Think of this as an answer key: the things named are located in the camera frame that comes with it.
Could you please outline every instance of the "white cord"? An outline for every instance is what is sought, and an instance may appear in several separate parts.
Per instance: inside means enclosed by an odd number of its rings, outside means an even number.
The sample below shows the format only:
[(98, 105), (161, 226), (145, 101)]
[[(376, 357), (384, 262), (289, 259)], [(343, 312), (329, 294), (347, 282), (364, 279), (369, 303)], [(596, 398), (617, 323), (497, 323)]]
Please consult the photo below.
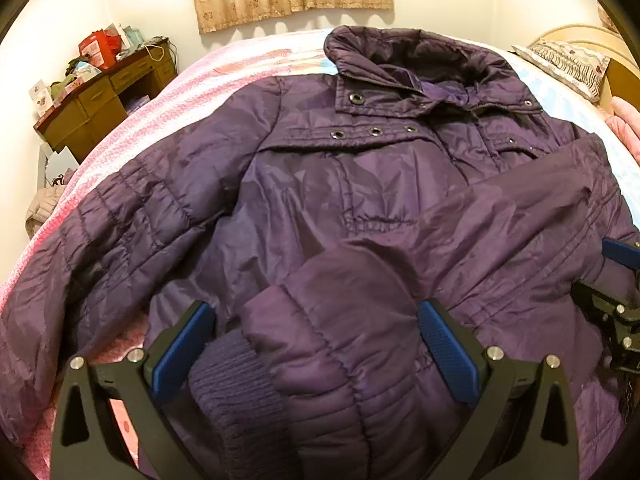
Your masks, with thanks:
[[(162, 50), (162, 56), (160, 56), (160, 59), (156, 59), (155, 57), (153, 57), (151, 55), (151, 51), (149, 50), (149, 47), (151, 48), (159, 48)], [(156, 63), (160, 63), (162, 61), (162, 59), (164, 58), (164, 47), (163, 46), (157, 46), (157, 45), (145, 45), (146, 51), (149, 54), (149, 57), (151, 59), (153, 59)]]

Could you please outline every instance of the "jacket collar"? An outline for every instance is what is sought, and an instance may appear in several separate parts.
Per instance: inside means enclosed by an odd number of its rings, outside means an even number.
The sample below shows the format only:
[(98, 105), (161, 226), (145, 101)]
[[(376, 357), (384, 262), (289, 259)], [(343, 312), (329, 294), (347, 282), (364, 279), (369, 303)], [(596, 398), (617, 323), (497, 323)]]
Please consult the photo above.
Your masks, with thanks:
[[(542, 110), (503, 57), (423, 30), (341, 26), (326, 38), (324, 52), (342, 76), (338, 108), (350, 112), (418, 116), (441, 102), (467, 109), (497, 105)], [(374, 86), (385, 87), (387, 96), (396, 89), (398, 98), (386, 99), (376, 109), (351, 105), (353, 91)]]

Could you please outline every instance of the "blue gripper pad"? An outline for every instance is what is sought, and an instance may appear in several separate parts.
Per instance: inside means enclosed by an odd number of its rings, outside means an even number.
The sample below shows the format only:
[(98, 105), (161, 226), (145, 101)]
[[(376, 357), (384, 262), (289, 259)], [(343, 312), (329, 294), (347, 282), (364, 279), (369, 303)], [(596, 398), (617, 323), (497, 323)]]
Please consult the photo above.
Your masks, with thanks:
[(482, 393), (478, 368), (429, 301), (418, 306), (418, 329), (453, 398), (475, 406)]
[(613, 240), (602, 239), (602, 256), (632, 270), (640, 269), (640, 248)]
[(211, 339), (215, 324), (213, 307), (195, 301), (175, 326), (158, 335), (145, 363), (145, 379), (156, 404), (171, 400), (180, 390), (191, 365)]

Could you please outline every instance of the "patterned pillow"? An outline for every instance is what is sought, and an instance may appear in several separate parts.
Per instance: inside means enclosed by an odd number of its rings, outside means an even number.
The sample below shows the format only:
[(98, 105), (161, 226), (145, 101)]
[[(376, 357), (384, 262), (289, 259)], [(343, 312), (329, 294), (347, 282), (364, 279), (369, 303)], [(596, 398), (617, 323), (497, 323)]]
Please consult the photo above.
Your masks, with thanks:
[(591, 103), (600, 100), (600, 87), (609, 57), (564, 41), (540, 40), (529, 48), (513, 45), (516, 54), (554, 79), (578, 92)]

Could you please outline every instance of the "red bag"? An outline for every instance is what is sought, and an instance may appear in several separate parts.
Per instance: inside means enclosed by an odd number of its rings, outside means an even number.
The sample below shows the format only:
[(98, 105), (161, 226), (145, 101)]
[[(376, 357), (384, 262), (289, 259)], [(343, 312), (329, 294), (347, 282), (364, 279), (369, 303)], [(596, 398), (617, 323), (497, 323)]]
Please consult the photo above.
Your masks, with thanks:
[[(88, 56), (89, 63), (100, 70), (107, 70), (110, 66), (116, 63), (116, 56), (110, 47), (109, 38), (116, 38), (116, 36), (107, 36), (103, 30), (97, 30), (90, 36), (87, 36), (82, 40), (78, 49), (81, 56)], [(120, 36), (117, 37), (118, 46), (116, 52), (120, 51)]]

